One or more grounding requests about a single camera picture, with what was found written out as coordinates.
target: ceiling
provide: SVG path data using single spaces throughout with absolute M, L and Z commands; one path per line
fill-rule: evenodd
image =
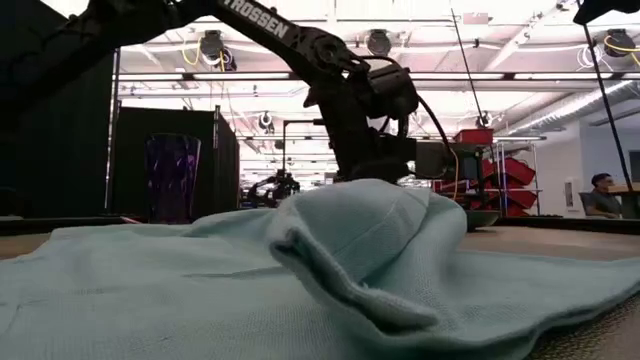
M 69 15 L 81 12 L 87 0 L 45 0 Z M 357 54 L 368 54 L 364 42 L 371 29 L 385 29 L 393 43 L 390 56 L 412 72 L 466 71 L 451 16 L 459 25 L 471 72 L 592 72 L 593 63 L 585 47 L 582 27 L 572 23 L 577 11 L 573 1 L 559 10 L 556 0 L 262 0 L 278 13 L 301 26 L 313 26 L 341 37 Z M 631 37 L 640 35 L 640 14 L 609 13 L 589 26 L 592 37 L 602 42 L 606 30 L 624 28 Z M 288 72 L 277 56 L 229 26 L 207 16 L 146 44 L 122 48 L 120 72 L 176 73 L 218 71 L 197 52 L 205 30 L 220 30 L 233 53 L 239 72 Z M 630 56 L 601 56 L 603 71 L 637 71 Z M 496 128 L 513 124 L 570 93 L 597 89 L 595 81 L 474 82 L 483 111 L 496 116 Z M 416 81 L 416 87 L 432 106 L 447 133 L 474 127 L 477 104 L 468 81 Z M 125 106 L 175 108 L 184 106 L 210 110 L 220 105 L 223 115 L 239 136 L 264 135 L 259 116 L 273 115 L 275 136 L 282 133 L 283 120 L 319 118 L 316 107 L 302 107 L 307 86 L 301 81 L 194 81 L 127 82 L 119 95 Z M 418 111 L 410 132 L 435 133 L 423 111 Z M 291 135 L 326 135 L 322 127 L 295 124 Z M 256 181 L 274 172 L 282 158 L 273 141 L 242 143 L 242 168 L 246 181 Z M 294 176 L 303 183 L 323 179 L 335 170 L 325 140 L 287 143 L 287 156 Z

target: light blue towel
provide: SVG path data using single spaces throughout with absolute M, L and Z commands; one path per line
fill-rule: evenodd
M 465 229 L 448 199 L 362 180 L 57 230 L 0 262 L 0 359 L 522 359 L 640 289 L 640 259 L 458 252 Z

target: person sitting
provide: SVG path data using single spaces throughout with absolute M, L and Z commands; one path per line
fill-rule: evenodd
M 591 178 L 593 191 L 583 198 L 587 216 L 604 216 L 608 219 L 619 219 L 622 205 L 615 196 L 609 194 L 609 187 L 614 185 L 613 178 L 607 173 L 596 174 Z

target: table surface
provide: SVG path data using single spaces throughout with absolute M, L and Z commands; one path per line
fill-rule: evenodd
M 49 234 L 0 237 L 0 259 L 27 254 Z M 491 227 L 467 234 L 461 249 L 562 256 L 584 260 L 640 257 L 640 236 L 525 227 Z M 530 360 L 632 360 L 640 356 L 640 295 L 579 326 L 553 330 Z

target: robotic arm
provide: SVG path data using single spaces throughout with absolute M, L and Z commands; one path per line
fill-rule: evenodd
M 391 62 L 369 71 L 366 57 L 352 53 L 340 38 L 297 26 L 254 0 L 91 0 L 85 12 L 43 39 L 40 52 L 10 62 L 9 73 L 20 74 L 22 66 L 35 63 L 24 73 L 36 75 L 13 81 L 0 94 L 5 100 L 2 106 L 19 114 L 34 99 L 50 95 L 114 49 L 148 41 L 206 15 L 274 52 L 310 86 L 305 106 L 319 106 L 342 178 L 395 182 L 408 175 L 402 164 L 415 159 L 415 140 L 405 134 L 381 134 L 368 126 L 367 119 L 388 116 L 406 123 L 420 100 L 409 70 Z M 37 61 L 26 62 L 25 57 Z M 19 124 L 8 122 L 15 118 L 5 116 L 0 124 L 15 130 Z

